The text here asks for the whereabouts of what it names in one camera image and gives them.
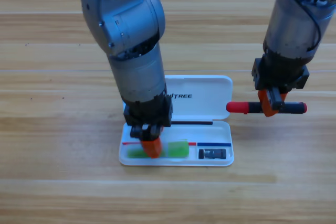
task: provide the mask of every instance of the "screwdriver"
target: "screwdriver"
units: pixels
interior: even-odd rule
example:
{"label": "screwdriver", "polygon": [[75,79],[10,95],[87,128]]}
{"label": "screwdriver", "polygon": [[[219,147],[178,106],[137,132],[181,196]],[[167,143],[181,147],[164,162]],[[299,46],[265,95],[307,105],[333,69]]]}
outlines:
{"label": "screwdriver", "polygon": [[[260,102],[229,102],[226,110],[230,113],[263,113]],[[279,109],[280,114],[304,114],[307,112],[307,105],[304,102],[286,102]]]}

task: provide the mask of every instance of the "green sponge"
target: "green sponge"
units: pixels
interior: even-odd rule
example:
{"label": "green sponge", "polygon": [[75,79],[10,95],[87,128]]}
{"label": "green sponge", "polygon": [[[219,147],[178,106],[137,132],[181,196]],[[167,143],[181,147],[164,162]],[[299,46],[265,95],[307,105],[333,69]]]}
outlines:
{"label": "green sponge", "polygon": [[[160,157],[183,158],[189,156],[188,141],[169,142],[166,152],[161,151]],[[129,158],[147,158],[149,157],[142,148],[131,148],[127,150]]]}

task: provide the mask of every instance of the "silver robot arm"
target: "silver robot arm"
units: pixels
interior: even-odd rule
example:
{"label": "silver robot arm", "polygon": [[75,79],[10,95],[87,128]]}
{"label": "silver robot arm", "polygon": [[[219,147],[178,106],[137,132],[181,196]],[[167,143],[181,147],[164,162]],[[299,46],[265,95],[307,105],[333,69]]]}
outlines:
{"label": "silver robot arm", "polygon": [[165,30],[160,0],[81,0],[86,23],[107,54],[131,137],[151,156],[160,154],[161,127],[171,126],[159,40]]}
{"label": "silver robot arm", "polygon": [[255,60],[252,70],[266,116],[284,105],[282,97],[289,91],[305,86],[306,64],[318,50],[335,5],[336,0],[276,0],[264,55]]}

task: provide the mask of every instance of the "open case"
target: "open case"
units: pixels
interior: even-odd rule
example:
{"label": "open case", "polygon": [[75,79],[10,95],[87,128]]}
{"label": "open case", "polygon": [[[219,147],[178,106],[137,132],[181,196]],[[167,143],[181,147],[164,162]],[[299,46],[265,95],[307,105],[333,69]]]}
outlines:
{"label": "open case", "polygon": [[134,158],[129,148],[141,148],[130,137],[131,127],[124,125],[119,161],[130,166],[228,166],[234,161],[229,116],[226,104],[232,99],[233,83],[227,76],[166,76],[168,94],[172,96],[171,127],[161,133],[163,149],[169,142],[188,141],[189,153],[183,158]]}

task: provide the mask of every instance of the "wooden surface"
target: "wooden surface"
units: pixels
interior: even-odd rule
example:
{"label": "wooden surface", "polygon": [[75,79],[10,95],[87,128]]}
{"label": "wooden surface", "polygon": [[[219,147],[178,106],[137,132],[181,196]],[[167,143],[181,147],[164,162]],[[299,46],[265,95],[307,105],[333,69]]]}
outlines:
{"label": "wooden surface", "polygon": [[[79,0],[0,0],[0,223],[336,223],[336,19],[303,91],[305,115],[231,115],[226,168],[118,161],[113,75]],[[256,100],[274,0],[162,0],[167,74],[224,74]]]}

